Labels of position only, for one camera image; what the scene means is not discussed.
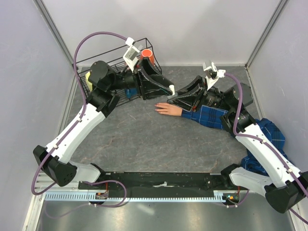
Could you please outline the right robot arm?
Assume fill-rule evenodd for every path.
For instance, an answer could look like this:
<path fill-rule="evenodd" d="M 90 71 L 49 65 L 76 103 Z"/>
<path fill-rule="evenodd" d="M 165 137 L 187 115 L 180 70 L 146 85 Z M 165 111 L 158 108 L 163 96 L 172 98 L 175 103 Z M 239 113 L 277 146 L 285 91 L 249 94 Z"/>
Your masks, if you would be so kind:
<path fill-rule="evenodd" d="M 168 103 L 182 109 L 182 114 L 207 127 L 230 133 L 248 151 L 240 165 L 222 171 L 221 186 L 241 186 L 264 196 L 279 213 L 292 209 L 308 195 L 308 174 L 294 166 L 283 154 L 284 137 L 273 123 L 257 120 L 246 107 L 253 102 L 248 85 L 236 81 L 221 92 L 214 80 L 197 77 L 191 84 L 170 91 Z"/>

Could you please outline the nail polish bottle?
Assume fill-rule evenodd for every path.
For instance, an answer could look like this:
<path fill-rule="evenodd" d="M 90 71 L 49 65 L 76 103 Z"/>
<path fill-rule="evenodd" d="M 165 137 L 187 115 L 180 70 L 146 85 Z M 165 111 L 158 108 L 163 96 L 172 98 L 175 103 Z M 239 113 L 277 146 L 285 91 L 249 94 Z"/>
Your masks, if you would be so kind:
<path fill-rule="evenodd" d="M 172 98 L 177 97 L 177 96 L 178 96 L 178 94 L 176 93 L 176 94 L 174 94 L 174 95 L 169 95 L 169 96 L 167 96 L 167 98 L 168 98 L 168 99 L 172 99 Z"/>

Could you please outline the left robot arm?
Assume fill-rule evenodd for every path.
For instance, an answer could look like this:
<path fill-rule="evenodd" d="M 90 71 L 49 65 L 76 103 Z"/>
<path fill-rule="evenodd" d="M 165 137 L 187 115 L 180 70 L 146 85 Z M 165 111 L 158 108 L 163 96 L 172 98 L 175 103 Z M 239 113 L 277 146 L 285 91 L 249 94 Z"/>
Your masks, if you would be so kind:
<path fill-rule="evenodd" d="M 129 70 L 116 72 L 104 61 L 95 62 L 88 72 L 92 90 L 74 120 L 46 146 L 38 145 L 34 157 L 39 168 L 55 184 L 66 186 L 72 180 L 88 181 L 95 189 L 105 185 L 105 176 L 96 165 L 72 163 L 71 157 L 87 135 L 117 107 L 119 91 L 136 89 L 144 100 L 173 95 L 174 84 L 152 65 L 148 58 L 137 61 Z"/>

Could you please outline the blue item in rack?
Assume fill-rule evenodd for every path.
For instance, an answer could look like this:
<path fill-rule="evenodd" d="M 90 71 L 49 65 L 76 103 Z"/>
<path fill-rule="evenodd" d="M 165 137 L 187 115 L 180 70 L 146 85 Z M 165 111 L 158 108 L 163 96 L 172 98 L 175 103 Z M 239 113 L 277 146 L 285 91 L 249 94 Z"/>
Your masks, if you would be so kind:
<path fill-rule="evenodd" d="M 132 97 L 136 96 L 138 94 L 137 89 L 127 89 L 125 90 L 126 97 L 128 99 L 131 99 Z"/>

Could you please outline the orange mug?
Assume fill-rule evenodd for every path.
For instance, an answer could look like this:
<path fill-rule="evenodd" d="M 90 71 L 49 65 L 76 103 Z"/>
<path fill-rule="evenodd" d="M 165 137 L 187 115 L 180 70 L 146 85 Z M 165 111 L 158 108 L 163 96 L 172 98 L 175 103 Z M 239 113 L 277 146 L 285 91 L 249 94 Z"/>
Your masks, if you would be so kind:
<path fill-rule="evenodd" d="M 149 58 L 152 65 L 154 65 L 154 53 L 151 49 L 144 49 L 141 51 L 141 60 L 143 58 Z"/>

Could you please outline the mannequin hand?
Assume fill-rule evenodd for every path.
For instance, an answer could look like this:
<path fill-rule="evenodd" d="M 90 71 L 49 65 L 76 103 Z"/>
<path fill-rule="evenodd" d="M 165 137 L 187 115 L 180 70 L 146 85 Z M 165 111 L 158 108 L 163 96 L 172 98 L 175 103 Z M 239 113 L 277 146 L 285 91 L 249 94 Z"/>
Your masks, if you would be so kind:
<path fill-rule="evenodd" d="M 181 116 L 182 109 L 168 103 L 157 103 L 155 104 L 155 111 L 162 115 L 168 116 Z"/>

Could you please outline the white nail polish cap brush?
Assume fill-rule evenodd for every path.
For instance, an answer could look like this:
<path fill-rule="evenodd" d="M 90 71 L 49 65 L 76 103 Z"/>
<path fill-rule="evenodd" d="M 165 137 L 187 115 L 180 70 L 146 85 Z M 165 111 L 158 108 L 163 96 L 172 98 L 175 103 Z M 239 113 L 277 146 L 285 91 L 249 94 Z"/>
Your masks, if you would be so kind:
<path fill-rule="evenodd" d="M 174 85 L 170 85 L 169 89 L 171 90 L 172 95 L 175 95 L 175 87 L 174 87 Z"/>

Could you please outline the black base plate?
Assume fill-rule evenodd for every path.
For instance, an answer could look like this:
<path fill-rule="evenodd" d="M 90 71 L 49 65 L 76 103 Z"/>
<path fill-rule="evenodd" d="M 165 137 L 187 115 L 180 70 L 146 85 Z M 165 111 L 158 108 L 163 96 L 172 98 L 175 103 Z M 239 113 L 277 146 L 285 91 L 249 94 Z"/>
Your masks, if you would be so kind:
<path fill-rule="evenodd" d="M 205 172 L 104 172 L 97 182 L 116 180 L 133 196 L 209 196 L 214 191 L 237 192 L 219 173 Z"/>

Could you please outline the blue plaid sleeve forearm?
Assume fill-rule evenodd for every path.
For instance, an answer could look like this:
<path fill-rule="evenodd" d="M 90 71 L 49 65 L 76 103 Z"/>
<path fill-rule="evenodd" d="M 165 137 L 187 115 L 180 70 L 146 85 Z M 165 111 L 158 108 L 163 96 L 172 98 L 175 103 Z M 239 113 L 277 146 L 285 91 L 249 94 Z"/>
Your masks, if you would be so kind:
<path fill-rule="evenodd" d="M 227 113 L 228 113 L 227 110 L 203 105 L 196 112 L 193 111 L 188 112 L 183 110 L 181 113 L 181 117 L 195 121 L 200 125 L 208 128 L 223 129 L 220 117 L 226 115 Z"/>

